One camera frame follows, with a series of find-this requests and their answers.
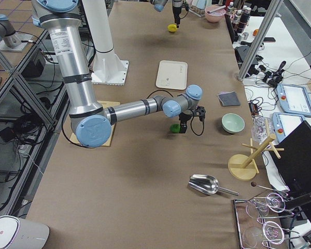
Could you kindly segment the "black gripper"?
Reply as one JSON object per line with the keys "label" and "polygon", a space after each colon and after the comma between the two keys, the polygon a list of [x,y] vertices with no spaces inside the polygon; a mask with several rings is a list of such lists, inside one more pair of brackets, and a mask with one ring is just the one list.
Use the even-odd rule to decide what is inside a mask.
{"label": "black gripper", "polygon": [[180,14],[182,9],[189,11],[189,4],[184,0],[172,0],[172,10],[174,15],[174,22],[176,27],[179,28],[180,25]]}
{"label": "black gripper", "polygon": [[188,110],[188,113],[182,112],[179,114],[180,129],[179,133],[186,133],[187,122],[194,119],[195,112],[193,110]]}

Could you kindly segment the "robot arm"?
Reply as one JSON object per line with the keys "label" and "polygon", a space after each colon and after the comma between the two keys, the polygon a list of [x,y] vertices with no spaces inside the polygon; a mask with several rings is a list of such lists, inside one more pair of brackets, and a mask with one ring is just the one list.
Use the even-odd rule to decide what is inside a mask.
{"label": "robot arm", "polygon": [[[151,0],[150,4],[153,5],[154,9],[157,12],[161,12],[165,5],[167,4],[167,0]],[[182,9],[185,9],[186,12],[189,11],[189,4],[183,0],[171,0],[172,3],[172,12],[174,16],[174,23],[176,24],[176,28],[179,28],[181,17],[180,14]]]}
{"label": "robot arm", "polygon": [[71,128],[81,147],[103,145],[119,121],[159,111],[183,121],[194,117],[204,120],[206,111],[199,106],[203,91],[197,85],[188,86],[185,93],[175,97],[157,95],[103,107],[96,99],[93,84],[124,85],[129,63],[115,54],[105,2],[83,1],[82,5],[95,50],[92,67],[79,34],[78,2],[32,1],[33,23],[49,32],[70,101]]}

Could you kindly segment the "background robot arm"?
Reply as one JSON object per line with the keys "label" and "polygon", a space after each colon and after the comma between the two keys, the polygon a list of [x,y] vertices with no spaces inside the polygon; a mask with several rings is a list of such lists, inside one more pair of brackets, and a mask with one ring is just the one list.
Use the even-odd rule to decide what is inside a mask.
{"label": "background robot arm", "polygon": [[0,14],[0,50],[3,52],[22,52],[24,44],[10,23],[8,17]]}

